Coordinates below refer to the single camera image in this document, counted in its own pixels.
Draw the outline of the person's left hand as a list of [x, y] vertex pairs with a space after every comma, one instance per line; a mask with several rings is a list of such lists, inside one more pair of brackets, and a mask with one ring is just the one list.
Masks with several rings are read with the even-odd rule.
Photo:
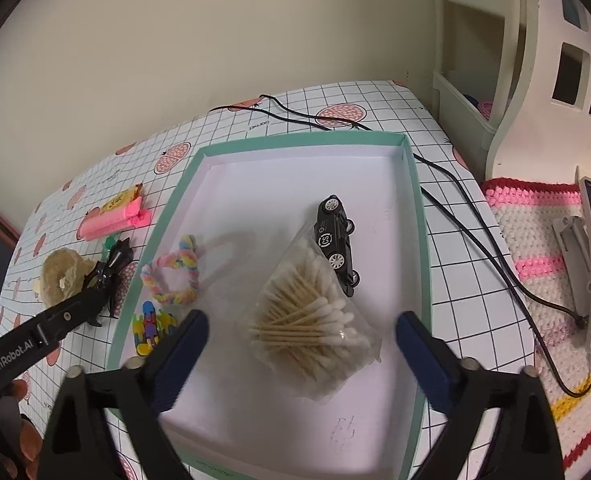
[[22, 472], [27, 479], [35, 480], [38, 474], [42, 437], [18, 409], [27, 393], [27, 382], [15, 379], [8, 393], [0, 399], [0, 432], [6, 442], [0, 451], [0, 463], [11, 479], [17, 479]]

